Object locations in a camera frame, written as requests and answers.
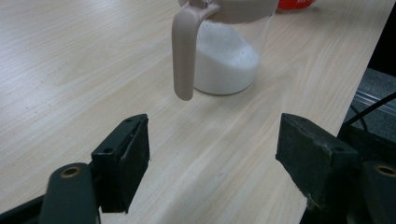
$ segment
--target red object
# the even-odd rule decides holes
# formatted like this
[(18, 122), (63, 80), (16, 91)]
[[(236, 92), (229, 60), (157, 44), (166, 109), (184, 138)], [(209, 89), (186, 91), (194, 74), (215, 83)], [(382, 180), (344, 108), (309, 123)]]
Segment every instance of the red object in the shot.
[(315, 0), (279, 0), (277, 8), (282, 10), (302, 9), (311, 6)]

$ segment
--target black cable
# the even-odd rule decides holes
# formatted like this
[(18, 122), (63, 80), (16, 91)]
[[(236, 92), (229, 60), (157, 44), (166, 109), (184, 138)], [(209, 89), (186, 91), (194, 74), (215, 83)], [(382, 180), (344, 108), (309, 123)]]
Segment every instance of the black cable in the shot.
[(370, 114), (371, 112), (373, 112), (374, 110), (376, 110), (377, 108), (379, 108), (381, 105), (386, 104), (387, 102), (394, 100), (396, 98), (396, 92), (392, 93), (391, 95), (383, 98), (382, 100), (376, 102), (373, 105), (370, 105), (369, 107), (365, 108), (363, 111), (361, 111), (358, 115), (356, 115), (355, 117), (353, 117), (352, 119), (349, 119), (348, 121), (346, 121), (344, 123), (344, 125), (351, 125), (354, 122), (356, 122), (358, 119), (363, 118), (364, 116)]
[[(355, 112), (356, 115), (359, 115), (360, 112), (355, 106), (351, 105), (350, 108), (353, 110), (353, 112)], [(367, 124), (364, 118), (360, 118), (360, 121), (361, 121), (361, 126), (363, 126), (363, 130), (368, 133), (369, 129), (367, 128)]]

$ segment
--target wood grain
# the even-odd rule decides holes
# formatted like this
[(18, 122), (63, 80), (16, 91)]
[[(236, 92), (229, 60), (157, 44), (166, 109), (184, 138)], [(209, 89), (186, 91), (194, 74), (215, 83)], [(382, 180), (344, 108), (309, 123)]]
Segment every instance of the wood grain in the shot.
[(275, 160), (282, 112), (337, 134), (394, 0), (318, 0), (273, 17), (255, 82), (173, 93), (177, 1), (0, 2), (0, 212), (123, 119), (149, 117), (151, 161), (130, 214), (103, 223), (298, 223), (305, 198)]

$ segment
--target gray carpet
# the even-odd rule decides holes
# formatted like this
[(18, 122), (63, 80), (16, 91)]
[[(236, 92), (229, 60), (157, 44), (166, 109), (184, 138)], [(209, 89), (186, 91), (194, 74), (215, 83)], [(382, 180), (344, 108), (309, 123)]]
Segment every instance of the gray carpet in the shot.
[[(352, 101), (352, 105), (359, 111), (362, 111), (369, 105), (394, 92), (396, 92), (396, 77), (367, 68)], [(355, 115), (355, 112), (349, 108), (346, 114), (346, 120)], [(396, 100), (381, 106), (371, 114), (365, 116), (364, 120), (369, 133), (374, 133), (392, 142), (396, 142)], [(353, 126), (362, 129), (359, 120)]]

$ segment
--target wooden table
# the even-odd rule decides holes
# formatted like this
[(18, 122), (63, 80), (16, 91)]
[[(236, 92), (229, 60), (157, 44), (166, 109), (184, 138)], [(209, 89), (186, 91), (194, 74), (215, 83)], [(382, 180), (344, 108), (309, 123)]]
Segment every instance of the wooden table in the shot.
[(147, 113), (148, 170), (130, 214), (103, 223), (298, 223), (305, 198), (275, 160), (280, 114), (337, 134), (394, 2), (318, 0), (277, 14), (247, 90), (183, 102), (176, 0), (1, 1), (0, 212)]

